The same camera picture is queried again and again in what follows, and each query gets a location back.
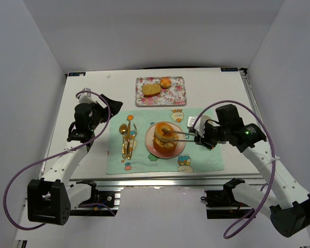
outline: bread slice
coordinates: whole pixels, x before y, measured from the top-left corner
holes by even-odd
[[[144,97],[153,97],[161,93],[161,87],[158,84],[145,84],[143,86]]]
[[[154,145],[155,150],[158,152],[161,152],[161,153],[172,152],[176,149],[177,144],[178,144],[177,141],[168,141],[168,142],[161,141],[154,135],[153,145]]]

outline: gray wall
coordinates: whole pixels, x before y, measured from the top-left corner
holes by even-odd
[[[248,67],[283,0],[24,0],[64,72]]]
[[[43,158],[63,93],[64,74],[22,0],[0,0],[0,247],[15,228],[4,215],[3,192],[22,167]],[[39,167],[25,172],[9,193],[19,220],[26,186]]]
[[[277,155],[310,191],[310,0],[284,2],[248,72]]]

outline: floral pattern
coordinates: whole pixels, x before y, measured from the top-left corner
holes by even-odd
[[[157,96],[144,97],[143,86],[145,84],[159,84],[162,78],[169,78],[172,82],[171,87],[162,89]],[[185,106],[186,101],[185,81],[181,76],[138,77],[136,79],[135,104],[137,106]]]

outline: placemat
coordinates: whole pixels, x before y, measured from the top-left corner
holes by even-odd
[[[145,84],[159,84],[162,78],[171,80],[171,87],[162,89],[161,93],[154,97],[144,97],[143,86]],[[135,105],[137,107],[147,106],[185,106],[186,105],[185,81],[182,76],[163,77],[138,77],[135,80]]]
[[[110,120],[109,153],[107,174],[146,173],[146,172],[210,172],[224,169],[224,162],[219,146],[209,150],[193,142],[187,142],[185,149],[172,159],[159,159],[152,155],[145,146],[145,134],[148,128],[159,121],[170,121],[188,132],[189,116],[197,116],[202,109],[163,109],[122,111]],[[207,112],[214,118],[211,110]],[[134,140],[132,158],[122,158],[122,135],[119,126],[131,120],[131,144]]]

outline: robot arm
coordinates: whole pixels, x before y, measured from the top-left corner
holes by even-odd
[[[116,115],[121,102],[113,101],[101,95],[109,104],[111,117]],[[95,184],[81,182],[68,187],[68,182],[92,146],[94,130],[98,124],[108,119],[108,109],[90,98],[89,93],[79,95],[79,104],[75,107],[75,121],[69,127],[66,149],[68,153],[58,157],[55,164],[39,179],[31,180],[27,186],[28,219],[34,222],[64,225],[71,209],[90,200],[95,202]]]
[[[202,116],[194,125],[189,117],[190,132],[197,133],[196,144],[214,148],[217,143],[229,142],[249,159],[269,183],[272,161],[276,168],[272,191],[260,212],[267,216],[280,234],[290,237],[310,225],[310,193],[288,172],[278,158],[272,158],[270,145],[261,129],[255,124],[244,125],[237,108],[225,105],[216,109],[219,126],[213,126],[208,116]],[[224,185],[223,198],[227,202],[241,202],[257,208],[264,193],[251,187],[242,179],[233,179]]]

